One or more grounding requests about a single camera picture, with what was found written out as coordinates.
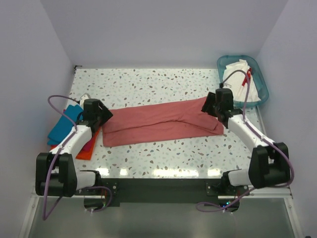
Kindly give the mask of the salmon pink t shirt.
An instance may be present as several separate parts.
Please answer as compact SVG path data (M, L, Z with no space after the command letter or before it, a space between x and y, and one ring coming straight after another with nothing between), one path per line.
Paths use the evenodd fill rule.
M205 98L112 110L103 125L103 145L130 144L223 135L223 125L201 111Z

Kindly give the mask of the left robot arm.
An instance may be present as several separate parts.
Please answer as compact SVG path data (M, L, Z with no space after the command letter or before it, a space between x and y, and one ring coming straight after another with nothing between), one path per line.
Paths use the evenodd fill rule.
M74 161L113 114L99 99L85 99L83 112L76 121L62 115L72 123L72 129L54 149L37 156L35 192L40 196L72 197L76 191L86 189L98 194L103 188L100 173L79 171Z

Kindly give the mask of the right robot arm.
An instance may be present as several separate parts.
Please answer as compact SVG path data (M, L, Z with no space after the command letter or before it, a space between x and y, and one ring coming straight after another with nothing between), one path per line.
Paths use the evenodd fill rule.
M202 112L216 117L225 128L233 132L251 152L247 169L237 169L223 173L221 190L233 194L238 186L251 185L254 188L275 187L291 181L291 166L288 147L266 137L247 119L245 112L233 106L230 89L219 88L209 92Z

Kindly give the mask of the white t shirt in bin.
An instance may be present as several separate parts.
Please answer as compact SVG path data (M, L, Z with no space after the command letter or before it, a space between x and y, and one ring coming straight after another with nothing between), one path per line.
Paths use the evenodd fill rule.
M246 60L239 59L237 62L228 64L224 70L223 80L225 80L233 71L236 70L242 70L246 72L250 78L251 85L247 102L260 101L254 78L251 74L252 68L248 65ZM243 103L247 93L247 79L244 73L237 72L233 74L227 81L225 81L224 88L229 88L232 91L234 101Z

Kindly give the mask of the folded orange t shirt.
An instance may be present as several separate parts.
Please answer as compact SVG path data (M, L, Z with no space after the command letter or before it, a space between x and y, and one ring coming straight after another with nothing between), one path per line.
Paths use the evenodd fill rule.
M91 160L99 131L92 134L89 127L77 126L77 129L73 127L58 145L51 146L49 152L55 154L61 148L60 154L68 153L73 159Z

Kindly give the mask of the teal plastic bin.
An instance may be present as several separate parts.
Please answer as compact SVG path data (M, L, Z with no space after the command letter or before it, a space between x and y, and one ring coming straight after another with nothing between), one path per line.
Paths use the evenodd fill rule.
M254 82L255 82L255 86L256 89L258 91L258 96L260 98L260 101L258 102L247 102L248 99L248 94L249 94L249 90L250 90L250 78L247 75L246 72L242 71L242 70L236 70L233 71L225 80L223 80L223 74L224 74L224 70L226 68L226 66L228 64L237 62L239 59L243 59L246 60L248 65L252 68L252 76L254 78ZM221 83L225 83L225 81L227 81L233 74L237 73L237 72L241 72L244 73L246 79L247 79L247 93L246 93L246 97L245 97L245 101L242 102L236 102L233 100L233 104L234 107L236 108L243 108L243 107L247 107L247 108L252 108L252 107L256 107L259 106L261 104L263 104L264 102L267 101L267 99L269 98L269 92L265 83L265 80L263 78L262 72L259 68L258 63L256 62L255 59L253 59L252 57L246 56L246 55L237 55L237 56L222 56L217 60L217 69L218 69L218 74L219 74L219 79Z

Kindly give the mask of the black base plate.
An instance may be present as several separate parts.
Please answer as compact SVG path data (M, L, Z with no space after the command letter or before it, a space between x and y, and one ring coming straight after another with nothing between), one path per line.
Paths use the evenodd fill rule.
M122 203L214 204L237 211L235 199L249 195L246 185L232 186L219 178L103 178L97 189L85 189L86 208L118 207Z

